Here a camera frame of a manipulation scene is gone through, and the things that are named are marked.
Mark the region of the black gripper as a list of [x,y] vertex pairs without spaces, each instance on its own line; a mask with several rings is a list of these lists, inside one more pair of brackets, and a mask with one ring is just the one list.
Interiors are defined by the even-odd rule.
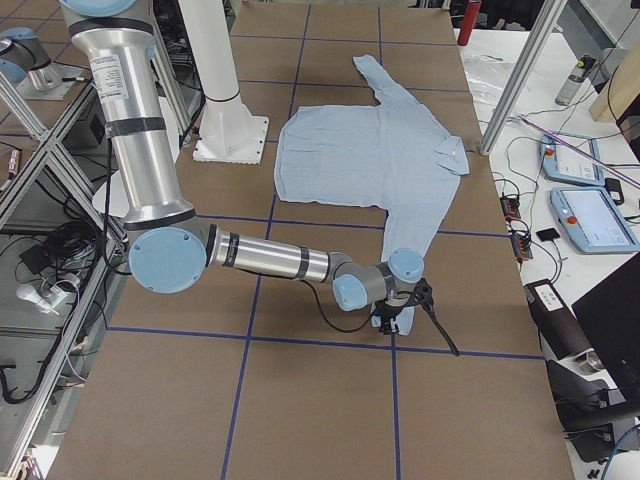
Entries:
[[413,326],[413,309],[420,306],[442,336],[452,355],[460,351],[439,322],[431,300],[431,286],[422,278],[412,291],[398,291],[391,300],[377,301],[372,307],[372,325],[383,335],[409,334]]

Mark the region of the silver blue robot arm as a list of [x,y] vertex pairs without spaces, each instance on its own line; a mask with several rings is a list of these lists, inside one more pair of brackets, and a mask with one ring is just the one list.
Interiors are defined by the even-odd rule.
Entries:
[[1,73],[27,100],[62,100],[87,80],[84,68],[54,62],[27,27],[1,32]]
[[[151,71],[154,15],[148,1],[65,1],[73,44],[88,58],[122,177],[129,209],[124,223],[133,277],[157,293],[191,287],[209,266],[331,285],[338,306],[368,308],[384,334],[398,316],[420,306],[434,314],[432,290],[419,254],[401,248],[388,260],[362,266],[324,252],[228,232],[203,223],[182,195]],[[223,6],[179,5],[205,98],[197,155],[205,161],[256,164],[268,119],[243,104]]]

